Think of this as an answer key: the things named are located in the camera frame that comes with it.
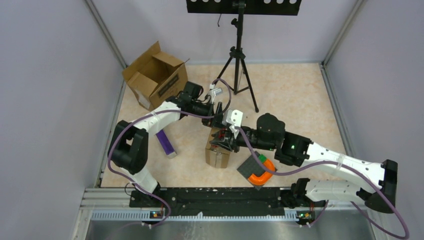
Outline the small cardboard box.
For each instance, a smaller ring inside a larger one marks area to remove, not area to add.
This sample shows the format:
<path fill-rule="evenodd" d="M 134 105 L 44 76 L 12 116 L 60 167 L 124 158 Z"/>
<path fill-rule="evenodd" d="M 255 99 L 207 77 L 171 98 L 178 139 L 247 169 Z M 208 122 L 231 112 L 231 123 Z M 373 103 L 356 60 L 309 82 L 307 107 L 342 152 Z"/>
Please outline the small cardboard box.
<path fill-rule="evenodd" d="M 210 143 L 214 139 L 213 134 L 217 133 L 220 129 L 212 127 L 205 145 L 205 162 L 211 167 L 218 169 L 226 169 L 230 161 L 231 152 L 220 146 Z"/>

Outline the purple rectangular box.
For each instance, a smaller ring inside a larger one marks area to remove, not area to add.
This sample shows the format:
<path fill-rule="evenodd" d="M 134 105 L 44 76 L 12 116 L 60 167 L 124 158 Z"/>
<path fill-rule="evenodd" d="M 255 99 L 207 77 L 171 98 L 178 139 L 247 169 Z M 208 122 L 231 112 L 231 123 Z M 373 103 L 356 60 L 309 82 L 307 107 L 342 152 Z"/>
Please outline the purple rectangular box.
<path fill-rule="evenodd" d="M 156 137 L 168 158 L 172 159 L 177 156 L 175 148 L 163 129 L 156 134 Z"/>

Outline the large cardboard express box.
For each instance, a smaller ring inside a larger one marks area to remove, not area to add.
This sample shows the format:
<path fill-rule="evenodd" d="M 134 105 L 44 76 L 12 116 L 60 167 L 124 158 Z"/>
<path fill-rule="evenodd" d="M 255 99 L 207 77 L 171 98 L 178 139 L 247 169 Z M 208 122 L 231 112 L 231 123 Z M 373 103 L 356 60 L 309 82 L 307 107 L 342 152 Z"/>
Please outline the large cardboard express box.
<path fill-rule="evenodd" d="M 152 111 L 177 95 L 188 82 L 185 62 L 161 50 L 156 41 L 122 71 L 138 104 Z"/>

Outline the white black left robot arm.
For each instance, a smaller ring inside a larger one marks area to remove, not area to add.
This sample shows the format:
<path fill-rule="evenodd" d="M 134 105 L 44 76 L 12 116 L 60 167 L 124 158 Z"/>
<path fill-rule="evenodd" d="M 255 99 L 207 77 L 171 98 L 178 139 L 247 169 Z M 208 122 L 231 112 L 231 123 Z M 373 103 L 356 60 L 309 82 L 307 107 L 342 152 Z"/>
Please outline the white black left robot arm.
<path fill-rule="evenodd" d="M 147 206 L 156 206 L 161 198 L 161 194 L 156 190 L 159 183 L 146 166 L 150 137 L 185 116 L 209 120 L 223 115 L 223 110 L 213 111 L 214 93 L 218 91 L 217 82 L 215 79 L 210 84 L 209 92 L 203 101 L 198 99 L 203 87 L 188 81 L 176 96 L 168 97 L 145 116 L 131 122 L 121 120 L 117 123 L 107 154 L 107 167 L 112 173 L 118 173 L 128 179 L 142 192 L 141 200 Z M 111 164 L 115 164 L 121 171 L 114 170 Z"/>

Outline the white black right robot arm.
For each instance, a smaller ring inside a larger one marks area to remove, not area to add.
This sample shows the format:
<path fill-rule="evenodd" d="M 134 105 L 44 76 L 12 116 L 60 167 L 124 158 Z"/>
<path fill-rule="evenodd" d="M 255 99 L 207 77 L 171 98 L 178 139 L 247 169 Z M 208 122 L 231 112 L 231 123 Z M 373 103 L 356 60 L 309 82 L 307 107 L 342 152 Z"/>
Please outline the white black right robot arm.
<path fill-rule="evenodd" d="M 243 126 L 242 118 L 243 113 L 238 110 L 214 117 L 210 125 L 219 128 L 219 132 L 214 134 L 211 143 L 234 153 L 241 147 L 274 151 L 274 159 L 284 165 L 300 170 L 314 168 L 340 178 L 337 181 L 298 180 L 292 186 L 297 205 L 339 200 L 364 203 L 380 213 L 394 213 L 396 161 L 369 162 L 332 151 L 310 138 L 286 131 L 285 123 L 270 113 L 261 115 L 255 128 Z"/>

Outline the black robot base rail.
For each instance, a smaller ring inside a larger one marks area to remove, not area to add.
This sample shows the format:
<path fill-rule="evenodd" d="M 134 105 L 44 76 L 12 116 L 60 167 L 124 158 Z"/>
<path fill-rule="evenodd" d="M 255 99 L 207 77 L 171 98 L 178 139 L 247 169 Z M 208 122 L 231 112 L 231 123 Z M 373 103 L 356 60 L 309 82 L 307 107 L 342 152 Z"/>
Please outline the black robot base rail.
<path fill-rule="evenodd" d="M 286 187 L 168 187 L 155 190 L 157 198 L 131 192 L 129 207 L 170 208 L 172 217 L 262 217 L 282 216 L 286 209 L 323 207 L 325 201 L 313 202 Z"/>

